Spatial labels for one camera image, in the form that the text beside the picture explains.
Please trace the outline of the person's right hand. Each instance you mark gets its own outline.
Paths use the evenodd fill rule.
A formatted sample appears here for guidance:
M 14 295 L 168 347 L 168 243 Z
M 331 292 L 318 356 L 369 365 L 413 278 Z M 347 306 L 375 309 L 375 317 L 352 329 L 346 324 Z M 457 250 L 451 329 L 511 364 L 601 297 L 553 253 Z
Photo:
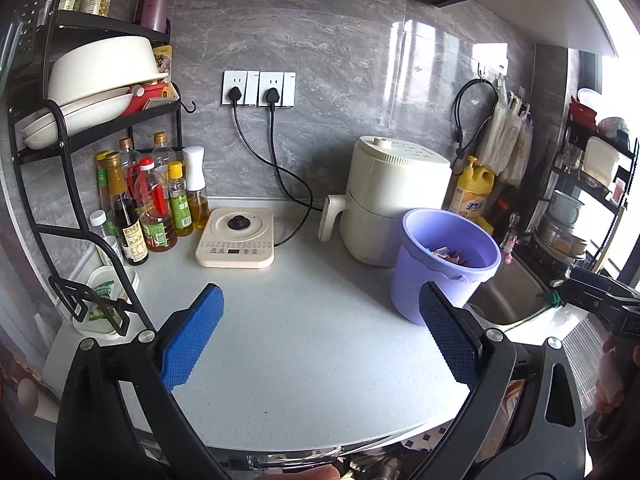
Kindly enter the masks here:
M 612 336 L 605 339 L 602 351 L 603 354 L 598 366 L 594 406 L 597 413 L 604 415 L 612 413 L 622 405 L 625 399 L 625 387 L 617 370 Z

